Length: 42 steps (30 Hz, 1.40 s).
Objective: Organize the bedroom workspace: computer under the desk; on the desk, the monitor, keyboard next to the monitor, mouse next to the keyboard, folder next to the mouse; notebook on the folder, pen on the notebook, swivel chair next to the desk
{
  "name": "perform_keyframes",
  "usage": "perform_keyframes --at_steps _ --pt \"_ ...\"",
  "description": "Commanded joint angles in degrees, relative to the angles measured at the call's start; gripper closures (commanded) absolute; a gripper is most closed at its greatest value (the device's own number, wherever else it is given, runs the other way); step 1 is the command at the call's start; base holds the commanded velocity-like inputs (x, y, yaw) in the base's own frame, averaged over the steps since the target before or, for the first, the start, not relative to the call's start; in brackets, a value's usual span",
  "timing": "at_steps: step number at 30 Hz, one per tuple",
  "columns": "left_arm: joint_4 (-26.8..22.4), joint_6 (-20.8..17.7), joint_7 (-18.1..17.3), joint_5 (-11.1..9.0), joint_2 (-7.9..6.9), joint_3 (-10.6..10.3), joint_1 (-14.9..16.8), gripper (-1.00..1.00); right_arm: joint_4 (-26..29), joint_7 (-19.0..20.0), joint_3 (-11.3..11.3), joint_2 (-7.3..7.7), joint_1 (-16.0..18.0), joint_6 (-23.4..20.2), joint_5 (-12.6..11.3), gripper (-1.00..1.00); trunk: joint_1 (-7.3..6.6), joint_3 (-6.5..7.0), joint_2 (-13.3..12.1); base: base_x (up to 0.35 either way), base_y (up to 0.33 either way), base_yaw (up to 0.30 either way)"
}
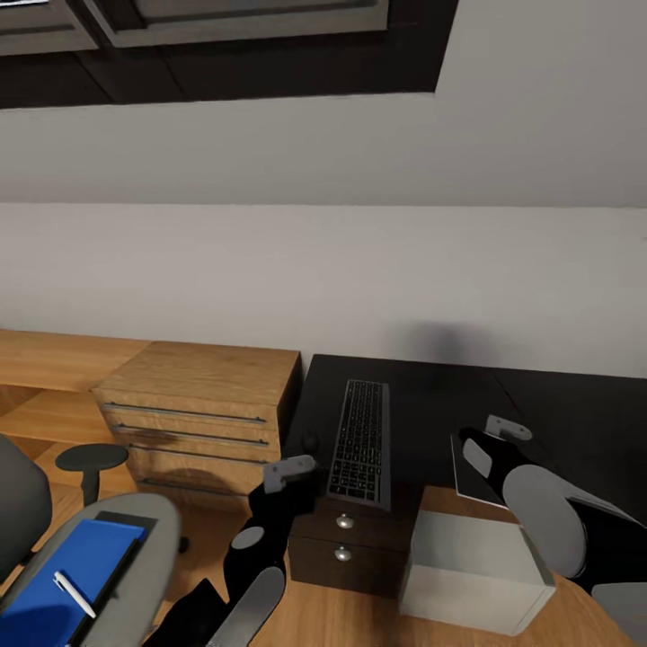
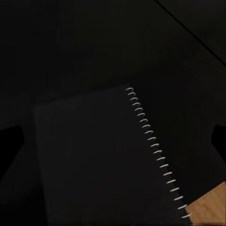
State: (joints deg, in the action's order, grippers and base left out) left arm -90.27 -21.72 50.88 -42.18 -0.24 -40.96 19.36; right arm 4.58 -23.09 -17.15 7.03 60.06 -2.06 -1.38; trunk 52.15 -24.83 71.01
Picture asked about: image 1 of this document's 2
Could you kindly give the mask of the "mouse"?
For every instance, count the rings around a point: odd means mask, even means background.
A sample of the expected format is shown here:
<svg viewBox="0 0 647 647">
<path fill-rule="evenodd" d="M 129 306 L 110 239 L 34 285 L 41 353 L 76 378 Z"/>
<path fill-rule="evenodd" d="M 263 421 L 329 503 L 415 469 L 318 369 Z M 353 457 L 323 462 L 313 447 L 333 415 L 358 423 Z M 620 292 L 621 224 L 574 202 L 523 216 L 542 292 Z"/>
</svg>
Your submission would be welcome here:
<svg viewBox="0 0 647 647">
<path fill-rule="evenodd" d="M 319 443 L 318 432 L 315 432 L 315 429 L 313 427 L 303 427 L 300 430 L 300 439 L 301 445 L 306 450 L 313 450 L 314 448 L 317 448 L 317 445 Z"/>
</svg>

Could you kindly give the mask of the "notebook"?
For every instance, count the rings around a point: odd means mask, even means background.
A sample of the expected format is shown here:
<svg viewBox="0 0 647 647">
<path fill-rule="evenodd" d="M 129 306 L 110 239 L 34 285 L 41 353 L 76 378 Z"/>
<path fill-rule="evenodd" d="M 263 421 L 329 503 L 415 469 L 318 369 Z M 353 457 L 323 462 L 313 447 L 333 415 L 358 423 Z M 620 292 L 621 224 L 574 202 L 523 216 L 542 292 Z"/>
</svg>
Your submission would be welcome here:
<svg viewBox="0 0 647 647">
<path fill-rule="evenodd" d="M 454 470 L 456 478 L 457 495 L 486 502 L 499 508 L 508 508 L 497 492 L 483 479 L 483 477 L 465 460 L 462 439 L 457 434 L 450 434 Z"/>
</svg>

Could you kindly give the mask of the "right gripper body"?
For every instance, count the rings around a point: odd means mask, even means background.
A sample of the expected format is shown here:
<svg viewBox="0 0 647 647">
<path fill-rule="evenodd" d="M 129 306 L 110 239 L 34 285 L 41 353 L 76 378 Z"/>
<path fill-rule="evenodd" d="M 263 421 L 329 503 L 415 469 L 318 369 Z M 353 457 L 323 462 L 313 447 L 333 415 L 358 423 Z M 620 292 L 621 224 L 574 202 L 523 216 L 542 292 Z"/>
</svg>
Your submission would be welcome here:
<svg viewBox="0 0 647 647">
<path fill-rule="evenodd" d="M 467 439 L 474 438 L 475 436 L 482 437 L 482 433 L 484 433 L 484 431 L 472 429 L 472 427 L 467 427 L 467 430 L 465 430 L 464 438 L 462 439 L 462 446 L 465 445 Z"/>
</svg>

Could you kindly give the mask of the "keyboard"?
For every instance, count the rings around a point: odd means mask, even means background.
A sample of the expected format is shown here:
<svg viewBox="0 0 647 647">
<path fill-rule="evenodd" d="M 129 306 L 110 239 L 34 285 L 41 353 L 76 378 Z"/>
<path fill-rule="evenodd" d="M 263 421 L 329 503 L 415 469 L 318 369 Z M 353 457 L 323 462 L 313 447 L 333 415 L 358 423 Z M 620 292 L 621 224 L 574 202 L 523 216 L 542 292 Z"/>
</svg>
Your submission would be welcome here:
<svg viewBox="0 0 647 647">
<path fill-rule="evenodd" d="M 348 380 L 326 496 L 391 509 L 389 384 Z"/>
</svg>

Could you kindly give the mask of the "folder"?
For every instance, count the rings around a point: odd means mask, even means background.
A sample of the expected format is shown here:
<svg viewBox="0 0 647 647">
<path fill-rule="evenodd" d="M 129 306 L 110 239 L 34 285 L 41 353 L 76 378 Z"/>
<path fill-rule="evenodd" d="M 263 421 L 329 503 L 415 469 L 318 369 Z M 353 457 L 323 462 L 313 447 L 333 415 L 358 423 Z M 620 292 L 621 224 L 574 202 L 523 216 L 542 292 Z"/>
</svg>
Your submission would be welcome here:
<svg viewBox="0 0 647 647">
<path fill-rule="evenodd" d="M 94 619 L 143 540 L 145 527 L 84 518 L 0 617 L 0 647 L 78 647 L 94 620 L 61 584 L 61 573 Z"/>
</svg>

